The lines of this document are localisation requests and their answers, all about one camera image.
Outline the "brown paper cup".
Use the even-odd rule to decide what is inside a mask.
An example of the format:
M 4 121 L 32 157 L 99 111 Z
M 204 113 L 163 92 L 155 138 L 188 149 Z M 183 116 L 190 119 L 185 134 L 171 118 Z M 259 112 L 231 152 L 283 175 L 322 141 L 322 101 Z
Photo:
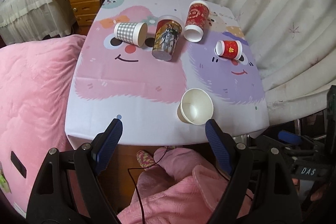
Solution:
M 214 105 L 211 97 L 199 88 L 187 90 L 177 109 L 177 116 L 181 122 L 197 126 L 205 124 L 213 114 Z

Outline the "small red paper cup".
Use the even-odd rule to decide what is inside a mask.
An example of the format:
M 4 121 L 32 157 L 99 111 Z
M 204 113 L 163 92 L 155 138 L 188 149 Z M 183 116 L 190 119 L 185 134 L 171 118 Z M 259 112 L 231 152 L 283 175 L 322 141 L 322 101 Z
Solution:
M 219 40 L 215 46 L 215 53 L 223 58 L 238 60 L 242 56 L 243 46 L 238 40 Z

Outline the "illustrated plastic cup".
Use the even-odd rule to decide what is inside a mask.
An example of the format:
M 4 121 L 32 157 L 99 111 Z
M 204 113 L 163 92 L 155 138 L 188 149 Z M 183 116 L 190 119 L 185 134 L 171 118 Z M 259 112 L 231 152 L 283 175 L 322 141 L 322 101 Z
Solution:
M 182 21 L 176 16 L 161 16 L 155 31 L 152 55 L 158 60 L 170 61 L 183 29 Z

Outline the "tall red patterned cup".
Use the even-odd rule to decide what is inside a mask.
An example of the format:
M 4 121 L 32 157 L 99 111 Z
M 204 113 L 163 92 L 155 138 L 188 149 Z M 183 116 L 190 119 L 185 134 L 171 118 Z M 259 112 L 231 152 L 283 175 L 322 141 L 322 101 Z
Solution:
M 197 0 L 190 3 L 184 30 L 186 40 L 192 43 L 201 41 L 209 13 L 210 9 L 205 1 Z

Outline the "grey checkered paper cup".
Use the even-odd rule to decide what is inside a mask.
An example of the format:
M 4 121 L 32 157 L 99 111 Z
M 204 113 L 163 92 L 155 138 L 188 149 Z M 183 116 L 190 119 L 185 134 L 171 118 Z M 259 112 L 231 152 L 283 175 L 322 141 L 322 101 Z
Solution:
M 147 37 L 147 24 L 144 22 L 120 22 L 114 27 L 114 37 L 123 42 L 142 47 Z

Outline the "pink fleece pants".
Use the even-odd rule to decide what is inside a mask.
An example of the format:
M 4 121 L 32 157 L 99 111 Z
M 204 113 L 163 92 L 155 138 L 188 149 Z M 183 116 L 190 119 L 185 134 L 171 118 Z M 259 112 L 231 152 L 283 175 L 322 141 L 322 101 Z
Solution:
M 138 177 L 130 205 L 118 213 L 121 223 L 206 223 L 228 181 L 192 149 L 161 147 L 155 165 Z

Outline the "left patterned slipper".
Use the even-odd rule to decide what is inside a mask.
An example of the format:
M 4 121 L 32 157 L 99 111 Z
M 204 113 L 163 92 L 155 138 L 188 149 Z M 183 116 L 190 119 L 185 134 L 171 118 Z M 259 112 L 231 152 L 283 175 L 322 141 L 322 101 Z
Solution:
M 136 159 L 142 169 L 148 169 L 155 165 L 155 160 L 150 153 L 145 150 L 140 150 L 136 154 Z

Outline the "pink fluffy blanket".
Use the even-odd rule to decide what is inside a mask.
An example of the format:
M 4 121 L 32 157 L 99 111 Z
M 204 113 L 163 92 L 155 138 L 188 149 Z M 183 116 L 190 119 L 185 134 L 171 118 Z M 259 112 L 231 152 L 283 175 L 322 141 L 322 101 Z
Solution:
M 20 217 L 49 149 L 72 148 L 66 108 L 84 41 L 70 35 L 1 48 L 1 193 Z

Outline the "white curtain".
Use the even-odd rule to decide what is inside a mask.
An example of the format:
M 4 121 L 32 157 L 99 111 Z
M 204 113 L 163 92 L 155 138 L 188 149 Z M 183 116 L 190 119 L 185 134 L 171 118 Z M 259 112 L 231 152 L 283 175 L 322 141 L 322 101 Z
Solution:
M 228 7 L 250 44 L 270 124 L 323 110 L 335 84 L 335 0 L 208 0 Z

